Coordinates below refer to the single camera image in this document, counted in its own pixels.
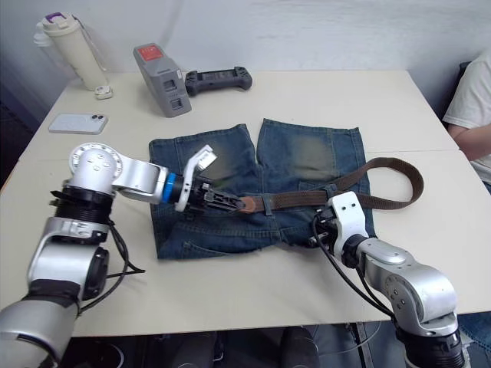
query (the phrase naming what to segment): red label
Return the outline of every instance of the red label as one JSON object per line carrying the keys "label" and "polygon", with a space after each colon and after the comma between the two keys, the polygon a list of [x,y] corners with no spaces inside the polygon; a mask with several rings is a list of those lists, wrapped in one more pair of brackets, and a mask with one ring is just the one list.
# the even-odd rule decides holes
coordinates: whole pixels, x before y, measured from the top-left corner
{"label": "red label", "polygon": [[145,48],[139,48],[138,52],[145,61],[160,59],[163,56],[162,52],[154,44]]}

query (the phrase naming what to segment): belt loop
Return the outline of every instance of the belt loop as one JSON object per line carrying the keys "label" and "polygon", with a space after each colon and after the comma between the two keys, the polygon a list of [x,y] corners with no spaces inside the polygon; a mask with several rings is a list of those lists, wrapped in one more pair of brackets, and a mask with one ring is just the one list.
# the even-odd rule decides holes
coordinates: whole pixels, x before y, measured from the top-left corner
{"label": "belt loop", "polygon": [[324,190],[328,194],[328,199],[330,199],[334,197],[334,194],[338,191],[338,186],[331,182],[324,187]]}
{"label": "belt loop", "polygon": [[261,195],[262,202],[264,203],[264,212],[266,216],[273,216],[273,211],[271,210],[271,196],[269,194]]}

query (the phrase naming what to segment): white t-shirt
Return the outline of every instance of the white t-shirt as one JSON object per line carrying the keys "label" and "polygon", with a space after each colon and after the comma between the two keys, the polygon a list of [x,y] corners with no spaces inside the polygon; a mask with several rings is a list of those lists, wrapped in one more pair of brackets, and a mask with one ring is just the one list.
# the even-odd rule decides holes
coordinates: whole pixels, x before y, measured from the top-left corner
{"label": "white t-shirt", "polygon": [[[491,124],[491,48],[467,67],[443,121],[468,129]],[[491,155],[470,163],[491,184]]]}

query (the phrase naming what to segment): person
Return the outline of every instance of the person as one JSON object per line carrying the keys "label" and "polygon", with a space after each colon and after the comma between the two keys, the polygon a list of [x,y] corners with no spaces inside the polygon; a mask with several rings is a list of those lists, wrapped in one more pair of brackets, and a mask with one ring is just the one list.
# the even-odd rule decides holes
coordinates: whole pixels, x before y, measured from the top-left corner
{"label": "person", "polygon": [[467,67],[443,121],[491,194],[491,48]]}

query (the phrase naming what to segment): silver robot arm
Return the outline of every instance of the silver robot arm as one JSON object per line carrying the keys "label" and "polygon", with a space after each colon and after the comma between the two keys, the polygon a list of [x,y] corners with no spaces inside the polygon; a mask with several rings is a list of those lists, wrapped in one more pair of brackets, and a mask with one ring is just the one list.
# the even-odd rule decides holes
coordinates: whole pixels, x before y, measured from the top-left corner
{"label": "silver robot arm", "polygon": [[358,269],[390,301],[408,367],[469,366],[455,313],[456,292],[444,274],[402,248],[369,238],[353,192],[329,199],[319,225],[325,230],[319,239],[328,243],[321,247],[343,265]]}
{"label": "silver robot arm", "polygon": [[195,171],[204,170],[215,158],[205,146],[179,176],[101,143],[74,149],[69,161],[73,176],[64,182],[62,192],[53,192],[56,213],[47,220],[28,269],[28,293],[0,312],[1,365],[45,368],[61,361],[74,322],[84,310],[81,303],[98,297],[105,286],[109,252],[100,244],[111,230],[115,192],[153,204],[174,203],[177,211],[192,201],[198,207],[220,206],[217,199],[223,195],[205,182],[193,185]]}

